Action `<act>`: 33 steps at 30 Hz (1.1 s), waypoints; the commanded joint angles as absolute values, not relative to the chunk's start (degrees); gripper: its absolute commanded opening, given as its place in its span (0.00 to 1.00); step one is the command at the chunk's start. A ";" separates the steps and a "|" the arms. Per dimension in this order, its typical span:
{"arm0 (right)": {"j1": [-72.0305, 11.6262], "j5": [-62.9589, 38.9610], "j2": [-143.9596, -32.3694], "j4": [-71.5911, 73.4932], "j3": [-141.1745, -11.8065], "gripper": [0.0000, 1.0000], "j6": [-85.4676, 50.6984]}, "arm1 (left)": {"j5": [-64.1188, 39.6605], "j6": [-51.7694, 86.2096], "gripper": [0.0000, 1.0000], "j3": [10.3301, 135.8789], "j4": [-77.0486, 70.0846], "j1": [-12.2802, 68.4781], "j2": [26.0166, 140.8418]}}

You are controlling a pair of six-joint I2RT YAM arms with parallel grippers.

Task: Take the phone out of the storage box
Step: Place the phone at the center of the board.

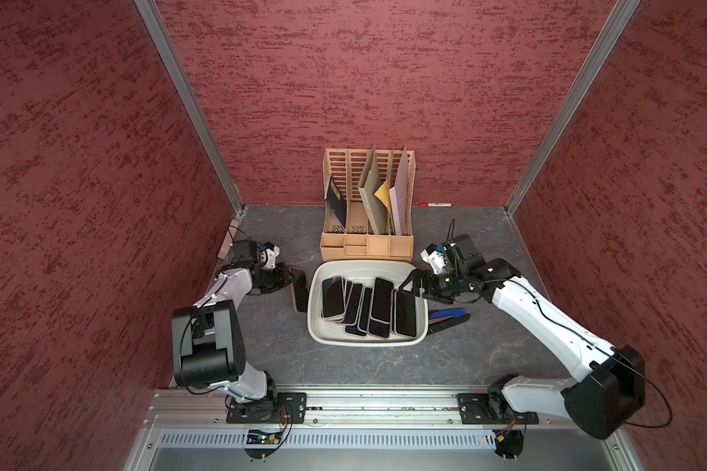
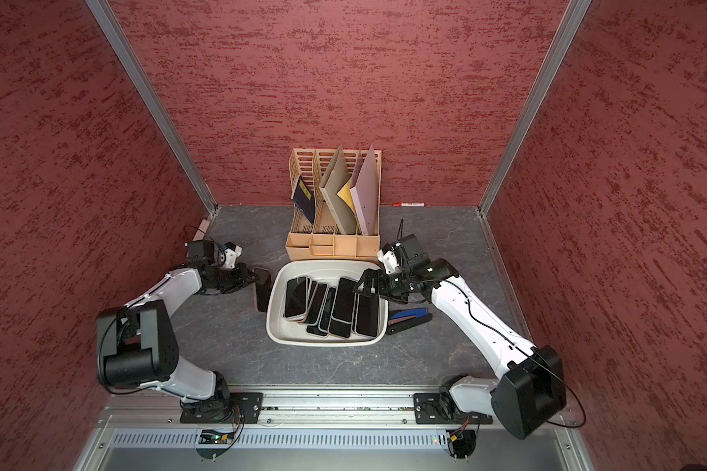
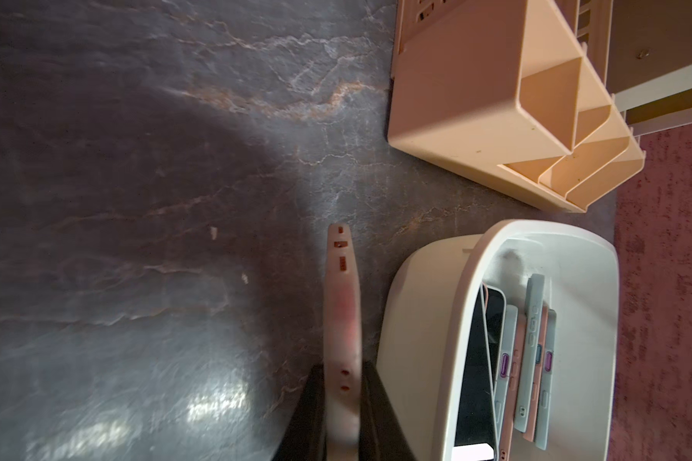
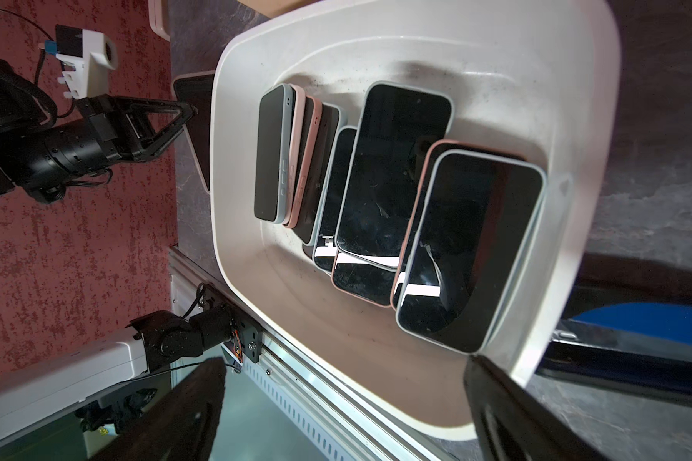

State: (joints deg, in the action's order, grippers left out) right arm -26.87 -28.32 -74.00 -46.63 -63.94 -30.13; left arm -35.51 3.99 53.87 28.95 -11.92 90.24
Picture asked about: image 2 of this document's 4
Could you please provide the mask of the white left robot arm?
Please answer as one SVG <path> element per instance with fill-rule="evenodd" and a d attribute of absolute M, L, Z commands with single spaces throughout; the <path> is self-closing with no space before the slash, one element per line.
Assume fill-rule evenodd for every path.
<path fill-rule="evenodd" d="M 192 296 L 233 294 L 256 281 L 244 263 L 229 270 L 183 266 L 138 298 L 104 310 L 96 320 L 99 384 L 115 396 L 170 394 L 180 402 L 183 423 L 233 419 L 236 406 L 224 376 L 182 357 L 171 317 Z"/>

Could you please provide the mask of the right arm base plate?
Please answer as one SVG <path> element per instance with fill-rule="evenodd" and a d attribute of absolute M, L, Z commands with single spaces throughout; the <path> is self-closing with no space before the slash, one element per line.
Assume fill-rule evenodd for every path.
<path fill-rule="evenodd" d="M 491 425 L 491 416 L 477 412 L 462 412 L 449 394 L 421 392 L 414 394 L 414 416 L 419 425 Z"/>

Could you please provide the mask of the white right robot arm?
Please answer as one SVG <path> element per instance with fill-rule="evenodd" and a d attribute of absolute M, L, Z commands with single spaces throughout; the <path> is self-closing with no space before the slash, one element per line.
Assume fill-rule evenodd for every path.
<path fill-rule="evenodd" d="M 563 361 L 557 351 L 549 345 L 537 347 L 511 329 L 446 260 L 393 274 L 367 269 L 355 291 L 401 304 L 420 294 L 473 342 L 497 384 L 483 389 L 469 377 L 455 382 L 449 396 L 462 412 L 494 416 L 513 437 L 523 440 L 567 406 Z"/>

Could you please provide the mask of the black phone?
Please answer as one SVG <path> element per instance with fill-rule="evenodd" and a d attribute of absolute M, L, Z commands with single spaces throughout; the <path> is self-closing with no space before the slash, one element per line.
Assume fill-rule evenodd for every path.
<path fill-rule="evenodd" d="M 254 268 L 253 273 L 255 273 L 255 309 L 259 313 L 266 313 L 273 290 L 272 274 L 269 270 L 260 267 Z"/>

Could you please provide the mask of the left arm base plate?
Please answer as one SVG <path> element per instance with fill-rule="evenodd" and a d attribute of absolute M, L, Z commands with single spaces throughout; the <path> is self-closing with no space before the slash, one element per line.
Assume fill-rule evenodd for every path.
<path fill-rule="evenodd" d="M 227 398 L 210 398 L 200 402 L 182 403 L 182 424 L 249 424 L 258 422 L 264 394 L 233 392 Z"/>

